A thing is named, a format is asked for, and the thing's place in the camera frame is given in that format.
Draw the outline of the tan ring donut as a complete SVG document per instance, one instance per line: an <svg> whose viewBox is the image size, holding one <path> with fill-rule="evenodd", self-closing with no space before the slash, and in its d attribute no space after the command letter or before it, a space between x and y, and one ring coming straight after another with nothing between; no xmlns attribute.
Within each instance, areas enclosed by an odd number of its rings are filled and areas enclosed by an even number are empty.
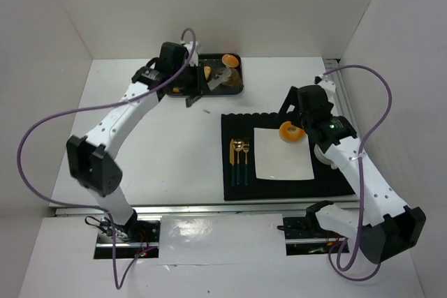
<svg viewBox="0 0 447 298"><path fill-rule="evenodd" d="M279 136L285 142L297 143L305 138L306 133L290 121L285 121L279 127Z"/></svg>

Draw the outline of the silver metal tongs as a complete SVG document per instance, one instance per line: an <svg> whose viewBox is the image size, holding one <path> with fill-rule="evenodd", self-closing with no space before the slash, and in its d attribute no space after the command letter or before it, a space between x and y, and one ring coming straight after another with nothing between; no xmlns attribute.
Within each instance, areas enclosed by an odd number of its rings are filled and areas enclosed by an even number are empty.
<svg viewBox="0 0 447 298"><path fill-rule="evenodd" d="M200 100L205 93L213 92L219 85L221 85L221 81L212 78L206 83L204 89L200 89L196 94L185 99L186 108L190 108L196 101Z"/></svg>

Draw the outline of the dark brown chocolate bread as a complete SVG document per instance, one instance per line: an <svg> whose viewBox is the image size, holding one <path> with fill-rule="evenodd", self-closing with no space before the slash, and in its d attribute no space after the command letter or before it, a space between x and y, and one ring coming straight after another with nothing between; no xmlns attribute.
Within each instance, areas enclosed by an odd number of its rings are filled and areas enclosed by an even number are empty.
<svg viewBox="0 0 447 298"><path fill-rule="evenodd" d="M236 68L218 68L214 79L220 80L221 84L227 87L240 87L242 85L240 73Z"/></svg>

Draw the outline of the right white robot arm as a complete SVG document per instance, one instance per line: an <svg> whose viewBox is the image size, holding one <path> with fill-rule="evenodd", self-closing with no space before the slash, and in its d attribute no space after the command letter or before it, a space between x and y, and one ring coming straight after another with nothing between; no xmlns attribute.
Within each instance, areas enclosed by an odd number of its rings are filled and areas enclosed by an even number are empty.
<svg viewBox="0 0 447 298"><path fill-rule="evenodd" d="M388 184L348 119L332 113L329 97L334 92L330 80L291 87L279 116L305 132L315 157L339 170L360 201L358 216L329 201L319 202L310 208L312 220L318 228L354 239L362 254L378 265L416 245L426 215L420 207L411 208Z"/></svg>

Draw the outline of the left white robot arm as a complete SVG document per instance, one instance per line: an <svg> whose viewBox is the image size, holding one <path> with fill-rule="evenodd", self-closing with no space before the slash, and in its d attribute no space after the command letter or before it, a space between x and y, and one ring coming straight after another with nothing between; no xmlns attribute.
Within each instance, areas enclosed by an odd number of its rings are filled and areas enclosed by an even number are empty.
<svg viewBox="0 0 447 298"><path fill-rule="evenodd" d="M73 135L66 143L70 175L108 211L108 225L121 238L134 238L142 222L120 187L123 172L116 156L139 121L164 97L162 85L198 65L198 46L193 41L164 43L159 56L135 72L119 106L86 135Z"/></svg>

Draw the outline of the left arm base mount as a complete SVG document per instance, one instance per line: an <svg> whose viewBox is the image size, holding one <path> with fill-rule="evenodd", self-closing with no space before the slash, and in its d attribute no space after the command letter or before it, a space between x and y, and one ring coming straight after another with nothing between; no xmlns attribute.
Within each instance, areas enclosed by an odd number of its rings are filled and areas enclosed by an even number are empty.
<svg viewBox="0 0 447 298"><path fill-rule="evenodd" d="M85 224L97 229L97 238L94 251L94 259L112 259L112 229L107 218L85 217ZM160 220L143 221L141 228L130 237L128 234L117 230L116 236L116 258L132 259L158 258Z"/></svg>

